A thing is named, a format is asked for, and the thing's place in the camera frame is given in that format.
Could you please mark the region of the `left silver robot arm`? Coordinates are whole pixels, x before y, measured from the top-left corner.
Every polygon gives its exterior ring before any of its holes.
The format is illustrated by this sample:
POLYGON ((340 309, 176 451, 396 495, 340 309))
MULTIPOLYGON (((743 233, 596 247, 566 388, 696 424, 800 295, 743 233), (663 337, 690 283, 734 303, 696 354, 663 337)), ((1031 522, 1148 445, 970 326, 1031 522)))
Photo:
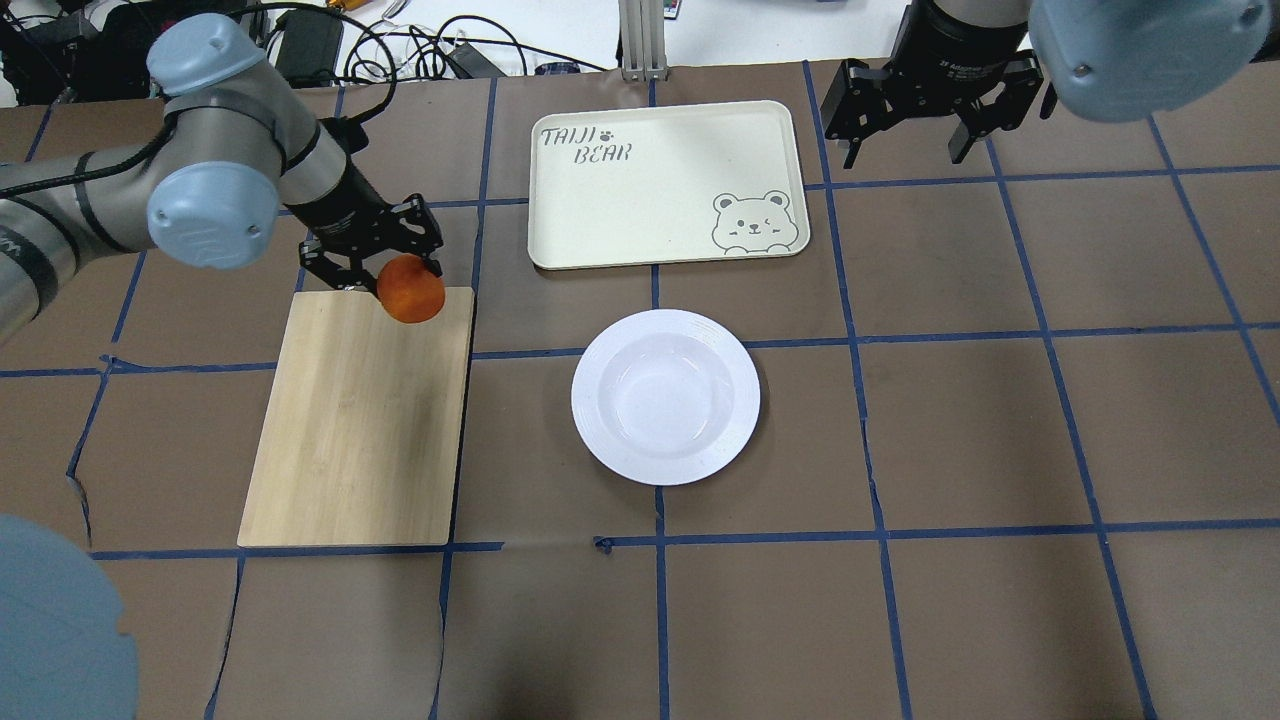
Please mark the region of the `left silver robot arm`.
POLYGON ((256 263, 282 210, 311 232, 300 265, 328 287, 367 291, 403 323, 442 310, 443 237, 425 200, 388 202, 355 163, 370 111, 317 117, 225 14, 177 22, 147 68, 164 101, 147 143, 3 168, 4 340, 99 259, 256 263))

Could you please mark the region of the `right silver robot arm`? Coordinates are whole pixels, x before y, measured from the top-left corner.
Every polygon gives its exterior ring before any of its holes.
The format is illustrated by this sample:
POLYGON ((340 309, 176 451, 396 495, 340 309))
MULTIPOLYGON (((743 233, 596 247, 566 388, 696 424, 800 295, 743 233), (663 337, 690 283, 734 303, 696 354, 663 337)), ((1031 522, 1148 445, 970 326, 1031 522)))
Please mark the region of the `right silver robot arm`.
POLYGON ((1128 123, 1211 94, 1251 63, 1277 59, 1275 1, 911 1, 890 59, 849 58, 820 104, 850 168, 873 135, 955 117, 952 163, 1033 102, 1128 123))

